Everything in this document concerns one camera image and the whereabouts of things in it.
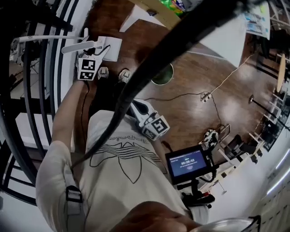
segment wooden floor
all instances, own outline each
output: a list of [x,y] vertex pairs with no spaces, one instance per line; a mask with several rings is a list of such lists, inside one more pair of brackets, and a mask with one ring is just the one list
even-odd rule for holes
[[[123,68],[134,72],[150,50],[168,33],[165,27],[142,20],[138,20],[126,32],[119,32],[122,22],[133,6],[127,0],[99,0],[86,22],[90,38],[93,40],[97,40],[100,35],[123,39],[118,62],[102,63],[102,66],[107,66],[110,72],[116,74]],[[250,46],[245,46],[243,60],[250,55],[250,49]],[[255,65],[256,59],[257,55],[253,55],[213,93],[221,122],[212,99],[201,103],[200,96],[187,95],[173,101],[150,100],[153,107],[164,115],[171,126],[164,140],[170,143],[173,150],[196,145],[202,140],[207,129],[214,129],[220,123],[231,124],[232,137],[239,134],[242,139],[248,139],[248,132],[253,132],[263,112],[256,105],[248,104],[250,95],[254,94],[256,100],[267,105],[276,85],[274,78],[250,65]],[[227,61],[192,53],[183,54],[172,65],[174,78],[170,83],[164,86],[150,83],[138,97],[169,99],[184,93],[210,92],[235,69]],[[91,83],[91,90],[84,105],[84,134],[87,132],[87,111],[96,88],[96,84]],[[84,150],[84,139],[80,114],[86,92],[87,89],[84,88],[76,118],[76,141],[81,150]]]

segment black stand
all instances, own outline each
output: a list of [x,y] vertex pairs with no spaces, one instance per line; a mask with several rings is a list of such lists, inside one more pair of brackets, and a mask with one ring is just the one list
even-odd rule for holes
[[268,112],[270,115],[272,115],[274,118],[276,118],[278,120],[278,122],[280,122],[288,131],[290,131],[290,128],[288,126],[285,125],[284,122],[282,122],[279,118],[277,118],[277,116],[275,114],[273,114],[271,111],[269,111],[266,107],[264,107],[263,105],[261,105],[260,103],[256,102],[254,100],[254,95],[251,95],[250,96],[250,99],[249,99],[249,104],[251,103],[255,103],[257,104],[259,107],[261,107],[262,109],[264,109],[266,112]]

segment power strip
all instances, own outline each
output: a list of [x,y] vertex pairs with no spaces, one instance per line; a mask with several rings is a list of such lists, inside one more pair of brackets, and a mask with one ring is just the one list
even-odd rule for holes
[[211,93],[207,93],[200,99],[200,101],[207,102],[211,97],[212,97]]

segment display screen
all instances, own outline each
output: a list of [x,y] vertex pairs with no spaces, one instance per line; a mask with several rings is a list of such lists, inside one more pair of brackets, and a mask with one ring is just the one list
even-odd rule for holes
[[201,151],[193,151],[169,159],[173,175],[180,176],[206,167]]

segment black railing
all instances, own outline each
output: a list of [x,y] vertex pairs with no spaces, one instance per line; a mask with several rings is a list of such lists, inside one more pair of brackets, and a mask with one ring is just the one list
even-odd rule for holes
[[[72,5],[71,12],[69,12],[68,15],[68,23],[71,23],[73,13],[77,7],[78,0],[74,0],[74,3]],[[63,35],[68,35],[68,30],[64,30]],[[63,39],[62,43],[60,45],[60,50],[64,47],[66,40]],[[63,67],[63,54],[59,53],[59,58],[58,58],[58,78],[57,78],[57,100],[58,100],[58,107],[61,103],[61,81],[62,81],[62,67]]]
[[[71,0],[66,0],[62,12],[60,14],[60,18],[64,19],[65,14],[68,10],[69,4],[71,3]],[[55,35],[60,34],[61,29],[57,28],[55,31]],[[54,104],[54,66],[55,66],[55,58],[56,58],[56,51],[58,48],[58,41],[53,41],[53,46],[51,50],[51,59],[50,59],[50,78],[49,78],[49,95],[50,95],[50,108],[51,108],[51,116],[54,119],[55,116],[55,104]]]
[[[2,56],[0,58],[1,70],[2,70],[2,79],[0,81],[0,127],[2,133],[5,137],[5,142],[0,145],[0,178],[3,180],[3,175],[5,173],[5,178],[3,184],[0,185],[0,190],[32,205],[36,205],[35,199],[25,196],[21,193],[18,193],[12,189],[8,188],[8,183],[10,180],[16,181],[20,184],[25,184],[27,186],[35,186],[37,170],[35,168],[34,162],[40,162],[40,160],[35,160],[30,158],[27,149],[22,141],[21,135],[19,133],[16,116],[20,113],[19,108],[15,107],[15,99],[11,99],[10,96],[10,84],[9,84],[9,59],[10,57],[10,45],[15,37],[20,36],[15,33],[16,28],[20,22],[31,21],[29,25],[28,35],[34,35],[38,23],[43,23],[46,25],[44,34],[49,34],[51,26],[56,28],[57,33],[59,34],[61,29],[72,31],[73,26],[69,22],[64,21],[64,16],[68,10],[71,0],[65,2],[65,7],[62,10],[61,17],[56,16],[56,11],[59,7],[60,0],[55,0],[52,9],[50,10],[46,5],[46,0],[39,0],[37,6],[32,4],[31,0],[4,0],[0,4],[0,20],[3,23],[3,30],[7,33],[7,36],[0,37],[0,48],[2,51]],[[45,150],[41,143],[39,133],[37,130],[35,122],[35,99],[31,97],[30,89],[30,66],[31,66],[31,46],[33,42],[25,43],[25,53],[24,53],[24,99],[25,99],[25,108],[26,113],[29,119],[30,128],[35,140],[35,144],[38,148],[39,154],[44,157]],[[44,80],[45,80],[45,58],[47,50],[47,40],[42,41],[41,55],[39,62],[39,105],[40,111],[43,119],[43,125],[48,140],[48,144],[51,143],[51,134],[48,124],[48,110],[46,107],[46,100],[44,94]],[[54,76],[49,75],[50,83],[53,83]],[[49,98],[51,101],[54,101],[54,89],[51,89]],[[8,158],[11,153],[13,158],[8,164]],[[19,180],[15,177],[11,177],[12,169],[22,170],[25,175],[28,177],[31,183]]]

